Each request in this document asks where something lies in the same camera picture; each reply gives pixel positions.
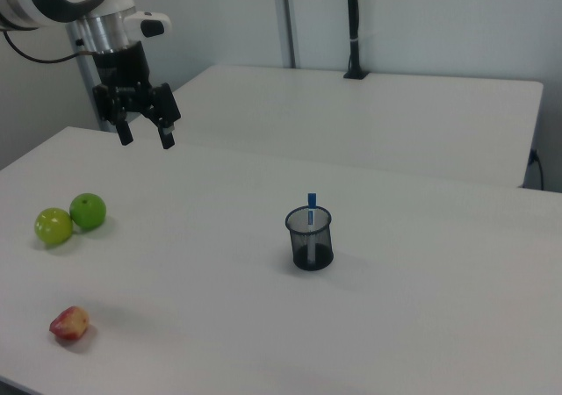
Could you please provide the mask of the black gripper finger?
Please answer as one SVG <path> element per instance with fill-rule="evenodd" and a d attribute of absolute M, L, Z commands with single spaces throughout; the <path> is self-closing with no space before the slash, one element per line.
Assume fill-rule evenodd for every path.
<path fill-rule="evenodd" d="M 92 89 L 99 117 L 115 127 L 120 143 L 127 146 L 133 142 L 133 136 L 126 121 L 126 109 L 116 91 L 103 84 Z"/>
<path fill-rule="evenodd" d="M 181 118 L 181 113 L 167 83 L 146 89 L 141 114 L 157 127 L 162 147 L 172 148 L 175 145 L 173 136 L 175 122 Z"/>

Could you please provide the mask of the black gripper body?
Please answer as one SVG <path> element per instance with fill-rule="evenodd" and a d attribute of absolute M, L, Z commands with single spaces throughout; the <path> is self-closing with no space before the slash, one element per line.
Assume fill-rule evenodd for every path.
<path fill-rule="evenodd" d="M 150 106 L 150 69 L 140 42 L 110 53 L 95 53 L 100 84 L 92 89 L 97 106 Z"/>

